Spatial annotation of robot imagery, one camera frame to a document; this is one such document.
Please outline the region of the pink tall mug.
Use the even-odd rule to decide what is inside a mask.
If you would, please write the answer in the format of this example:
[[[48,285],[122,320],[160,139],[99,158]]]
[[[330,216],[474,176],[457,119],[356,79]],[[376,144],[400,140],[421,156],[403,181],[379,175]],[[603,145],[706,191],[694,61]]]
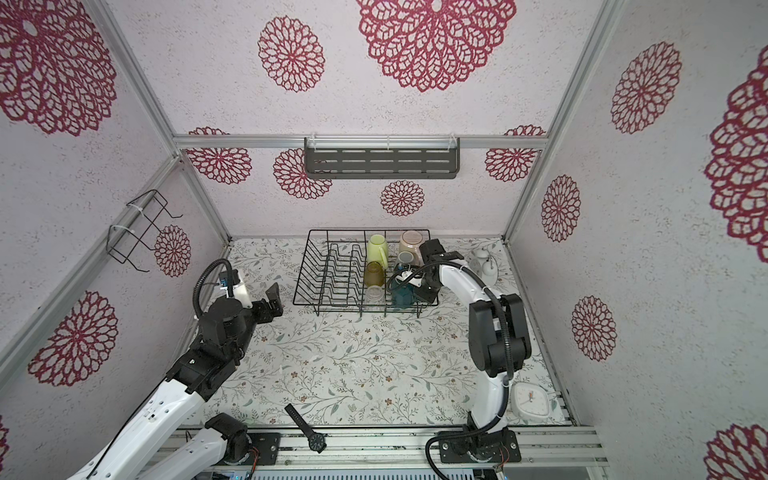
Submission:
[[[410,252],[413,256],[413,262],[415,264],[422,264],[423,260],[420,246],[424,241],[424,235],[421,232],[416,230],[406,230],[400,236],[398,252]]]

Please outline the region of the dark green mug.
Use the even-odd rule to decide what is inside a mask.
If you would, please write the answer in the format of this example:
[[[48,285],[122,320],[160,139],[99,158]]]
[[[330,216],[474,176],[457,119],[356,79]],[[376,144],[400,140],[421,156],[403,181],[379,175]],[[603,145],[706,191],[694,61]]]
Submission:
[[[407,271],[393,274],[389,281],[389,292],[392,306],[398,309],[412,307],[415,304],[413,285],[408,278],[410,273]]]

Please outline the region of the light green mug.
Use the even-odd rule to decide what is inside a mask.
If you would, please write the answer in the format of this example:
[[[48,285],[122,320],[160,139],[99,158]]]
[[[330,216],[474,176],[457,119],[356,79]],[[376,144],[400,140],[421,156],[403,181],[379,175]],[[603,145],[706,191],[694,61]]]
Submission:
[[[366,256],[367,263],[378,263],[383,270],[387,270],[389,249],[384,235],[374,234],[370,237],[366,245]]]

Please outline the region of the amber glass cup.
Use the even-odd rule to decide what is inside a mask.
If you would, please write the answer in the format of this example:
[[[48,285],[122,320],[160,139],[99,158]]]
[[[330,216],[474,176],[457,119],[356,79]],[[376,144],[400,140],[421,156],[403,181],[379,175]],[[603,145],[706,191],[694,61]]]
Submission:
[[[364,285],[366,287],[383,287],[386,283],[386,271],[378,261],[371,261],[366,264],[364,275]]]

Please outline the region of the clear glass cup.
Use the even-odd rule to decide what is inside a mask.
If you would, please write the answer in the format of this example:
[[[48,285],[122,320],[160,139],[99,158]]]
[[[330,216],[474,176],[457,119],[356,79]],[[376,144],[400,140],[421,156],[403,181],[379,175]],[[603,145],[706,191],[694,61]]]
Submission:
[[[366,304],[378,304],[385,298],[385,290],[382,286],[372,285],[366,288],[364,302]]]

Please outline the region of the white cup grey handle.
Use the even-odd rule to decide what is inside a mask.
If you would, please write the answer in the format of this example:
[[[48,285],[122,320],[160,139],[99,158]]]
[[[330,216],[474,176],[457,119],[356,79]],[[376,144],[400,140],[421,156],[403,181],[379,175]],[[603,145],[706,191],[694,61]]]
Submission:
[[[397,255],[396,271],[410,270],[415,262],[415,256],[411,251],[401,251]]]

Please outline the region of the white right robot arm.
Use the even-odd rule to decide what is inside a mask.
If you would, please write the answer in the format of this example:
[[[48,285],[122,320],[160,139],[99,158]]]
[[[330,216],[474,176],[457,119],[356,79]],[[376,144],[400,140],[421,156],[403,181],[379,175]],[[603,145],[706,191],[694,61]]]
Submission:
[[[468,349],[480,374],[466,425],[427,440],[427,463],[441,479],[446,476],[432,456],[435,447],[441,450],[443,460],[517,463],[521,460],[520,447],[507,426],[506,411],[512,380],[532,355],[524,303],[517,294],[492,290],[461,254],[446,251],[439,240],[428,240],[419,250],[424,265],[416,273],[423,277],[422,288],[431,295],[446,288],[467,306]]]

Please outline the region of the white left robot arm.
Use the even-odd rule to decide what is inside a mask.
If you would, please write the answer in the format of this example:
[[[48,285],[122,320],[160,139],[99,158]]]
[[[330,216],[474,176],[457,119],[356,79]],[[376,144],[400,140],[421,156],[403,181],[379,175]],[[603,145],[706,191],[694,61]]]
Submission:
[[[252,452],[248,428],[228,414],[207,420],[183,446],[148,462],[178,427],[236,371],[258,324],[283,314],[280,288],[252,302],[244,284],[203,313],[201,332],[115,438],[72,475],[74,479],[191,479],[220,462],[238,464]]]

